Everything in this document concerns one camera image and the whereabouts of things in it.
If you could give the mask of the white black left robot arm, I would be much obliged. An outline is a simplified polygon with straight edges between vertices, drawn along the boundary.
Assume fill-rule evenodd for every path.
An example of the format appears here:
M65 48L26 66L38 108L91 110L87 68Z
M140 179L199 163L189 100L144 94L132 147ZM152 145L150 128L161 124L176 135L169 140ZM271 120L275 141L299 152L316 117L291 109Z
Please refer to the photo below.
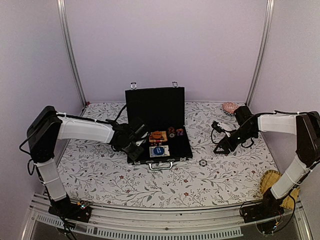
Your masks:
M27 129L26 139L19 145L19 150L29 155L55 209L63 217L70 217L75 210L57 169L57 142L105 144L134 161L143 153L142 145L149 134L147 125L140 118L130 123L119 123L117 119L99 120L69 115L48 105Z

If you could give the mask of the black white poker chip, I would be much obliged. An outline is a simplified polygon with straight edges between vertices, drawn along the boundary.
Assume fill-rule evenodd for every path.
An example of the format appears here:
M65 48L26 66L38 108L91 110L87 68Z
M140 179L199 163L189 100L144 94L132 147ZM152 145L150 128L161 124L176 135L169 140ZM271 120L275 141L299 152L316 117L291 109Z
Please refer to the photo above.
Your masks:
M205 167L207 164L208 164L207 161L204 160L204 159L199 161L199 165L202 166L202 167Z

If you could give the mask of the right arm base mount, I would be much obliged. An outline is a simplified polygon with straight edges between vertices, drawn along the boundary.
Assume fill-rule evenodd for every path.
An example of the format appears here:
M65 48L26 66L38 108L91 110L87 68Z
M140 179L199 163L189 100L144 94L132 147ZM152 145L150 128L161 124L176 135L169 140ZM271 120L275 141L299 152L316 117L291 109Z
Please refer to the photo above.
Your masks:
M241 205L239 214L245 223L255 223L257 230L263 235L272 235L282 222L284 208L281 206L275 209L267 209L262 203L248 201L251 205Z

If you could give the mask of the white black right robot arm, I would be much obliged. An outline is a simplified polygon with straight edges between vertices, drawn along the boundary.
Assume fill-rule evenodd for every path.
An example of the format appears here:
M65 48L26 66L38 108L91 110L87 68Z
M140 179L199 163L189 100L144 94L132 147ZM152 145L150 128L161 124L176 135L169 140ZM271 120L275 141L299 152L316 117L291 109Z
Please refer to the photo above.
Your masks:
M320 114L317 111L261 112L253 114L243 105L234 111L238 128L214 121L212 129L224 137L215 144L216 154L228 155L263 135L283 174L264 194L258 213L269 218L289 193L320 163Z

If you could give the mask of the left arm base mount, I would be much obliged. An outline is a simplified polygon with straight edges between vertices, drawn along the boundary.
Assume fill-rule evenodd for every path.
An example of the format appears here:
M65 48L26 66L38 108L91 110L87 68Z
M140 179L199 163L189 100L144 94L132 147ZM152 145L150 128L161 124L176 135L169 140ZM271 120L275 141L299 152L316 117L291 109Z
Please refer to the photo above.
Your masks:
M92 208L90 206L85 206L83 208L81 204L72 203L68 198L64 198L59 201L53 200L48 212L52 215L62 217L63 219L88 223L91 217Z

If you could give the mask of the orange round blind button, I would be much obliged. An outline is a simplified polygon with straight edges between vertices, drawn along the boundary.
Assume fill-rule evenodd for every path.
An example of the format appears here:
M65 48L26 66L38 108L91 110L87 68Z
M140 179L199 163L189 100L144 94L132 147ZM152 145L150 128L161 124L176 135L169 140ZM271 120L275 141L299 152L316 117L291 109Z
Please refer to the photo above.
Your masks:
M154 131L152 132L151 135L154 139L161 139L163 137L163 134L161 131Z

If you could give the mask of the black poker set case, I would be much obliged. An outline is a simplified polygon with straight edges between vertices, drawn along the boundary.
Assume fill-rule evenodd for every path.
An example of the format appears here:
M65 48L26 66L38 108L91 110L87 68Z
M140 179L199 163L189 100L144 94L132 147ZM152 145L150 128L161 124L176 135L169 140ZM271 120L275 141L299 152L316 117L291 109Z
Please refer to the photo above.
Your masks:
M147 127L148 137L143 144L144 152L136 161L127 159L130 165L148 165L151 171L170 170L175 162L188 161L193 153L185 124L185 89L173 82L171 87L141 88L125 91L127 119L129 123L141 119ZM183 136L169 138L167 130L182 128ZM150 144L149 135L166 131L168 141ZM150 147L168 146L169 156L150 157Z

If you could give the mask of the blue round blind button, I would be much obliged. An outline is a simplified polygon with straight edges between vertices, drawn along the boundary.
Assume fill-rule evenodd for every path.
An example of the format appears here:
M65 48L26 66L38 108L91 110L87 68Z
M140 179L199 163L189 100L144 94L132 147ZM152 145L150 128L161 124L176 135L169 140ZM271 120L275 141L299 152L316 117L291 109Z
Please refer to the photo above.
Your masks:
M155 156L162 156L165 153L165 149L162 146L156 146L153 148L152 153Z

